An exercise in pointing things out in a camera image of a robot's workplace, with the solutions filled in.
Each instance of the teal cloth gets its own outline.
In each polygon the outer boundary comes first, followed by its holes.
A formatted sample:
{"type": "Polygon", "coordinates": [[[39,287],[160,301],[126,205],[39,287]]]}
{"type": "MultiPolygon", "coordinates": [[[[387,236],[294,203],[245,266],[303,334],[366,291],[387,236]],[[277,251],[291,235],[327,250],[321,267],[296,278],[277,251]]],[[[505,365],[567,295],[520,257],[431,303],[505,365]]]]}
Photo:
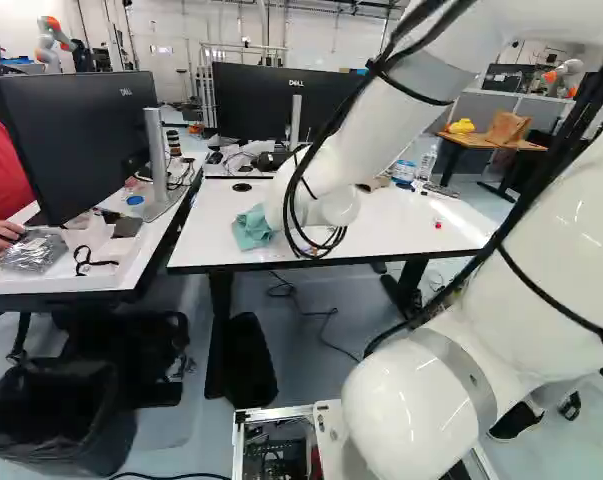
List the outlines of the teal cloth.
{"type": "Polygon", "coordinates": [[[265,247],[274,232],[265,221],[263,204],[259,203],[245,213],[240,213],[232,222],[232,233],[242,251],[265,247]]]}

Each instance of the water bottle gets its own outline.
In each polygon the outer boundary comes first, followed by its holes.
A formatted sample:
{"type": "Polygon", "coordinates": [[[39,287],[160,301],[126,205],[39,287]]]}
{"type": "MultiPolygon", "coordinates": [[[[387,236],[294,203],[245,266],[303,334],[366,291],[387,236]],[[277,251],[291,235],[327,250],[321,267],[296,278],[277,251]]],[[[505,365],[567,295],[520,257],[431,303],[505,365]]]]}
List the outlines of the water bottle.
{"type": "Polygon", "coordinates": [[[420,180],[423,183],[430,181],[430,177],[432,176],[432,169],[434,168],[434,164],[437,161],[437,153],[437,146],[432,145],[432,147],[430,147],[430,151],[425,153],[423,157],[421,157],[421,163],[419,165],[419,168],[417,169],[416,174],[417,180],[420,180]]]}
{"type": "Polygon", "coordinates": [[[414,180],[417,166],[409,160],[397,160],[392,168],[392,180],[395,183],[410,185],[414,180]]]}

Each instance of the blue cap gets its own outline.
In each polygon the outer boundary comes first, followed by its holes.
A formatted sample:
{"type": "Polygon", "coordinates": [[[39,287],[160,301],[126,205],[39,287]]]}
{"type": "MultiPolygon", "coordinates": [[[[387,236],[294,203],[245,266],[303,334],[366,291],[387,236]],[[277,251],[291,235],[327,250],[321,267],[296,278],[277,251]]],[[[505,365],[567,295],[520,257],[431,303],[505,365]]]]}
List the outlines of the blue cap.
{"type": "Polygon", "coordinates": [[[141,195],[132,195],[131,197],[128,197],[125,203],[130,206],[141,205],[143,203],[143,197],[141,195]]]}

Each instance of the computer monitor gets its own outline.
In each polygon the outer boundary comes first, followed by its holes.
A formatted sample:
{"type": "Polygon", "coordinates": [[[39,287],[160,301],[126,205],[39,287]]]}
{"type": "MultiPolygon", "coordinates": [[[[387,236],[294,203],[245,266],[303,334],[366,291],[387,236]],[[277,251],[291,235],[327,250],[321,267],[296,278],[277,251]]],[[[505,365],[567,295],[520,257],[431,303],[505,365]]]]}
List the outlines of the computer monitor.
{"type": "Polygon", "coordinates": [[[45,220],[61,225],[121,188],[149,161],[150,72],[0,77],[7,127],[45,220]]]}
{"type": "Polygon", "coordinates": [[[357,73],[212,64],[219,135],[244,140],[284,140],[292,96],[301,95],[299,141],[314,140],[363,77],[357,73]]]}

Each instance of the trash bag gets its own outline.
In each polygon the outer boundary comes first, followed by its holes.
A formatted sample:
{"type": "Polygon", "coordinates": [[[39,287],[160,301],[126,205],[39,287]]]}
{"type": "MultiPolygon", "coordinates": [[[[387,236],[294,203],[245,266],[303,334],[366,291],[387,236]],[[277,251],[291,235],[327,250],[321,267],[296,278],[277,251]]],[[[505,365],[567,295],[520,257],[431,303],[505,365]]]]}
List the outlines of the trash bag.
{"type": "Polygon", "coordinates": [[[175,362],[182,370],[190,343],[181,312],[135,312],[74,318],[61,358],[106,360],[116,365],[130,408],[178,405],[180,378],[167,378],[175,362]]]}
{"type": "Polygon", "coordinates": [[[241,313],[223,325],[224,395],[234,408],[269,405],[279,393],[259,319],[241,313]]]}
{"type": "Polygon", "coordinates": [[[125,462],[136,434],[105,361],[33,358],[0,379],[0,457],[44,475],[102,476],[125,462]]]}

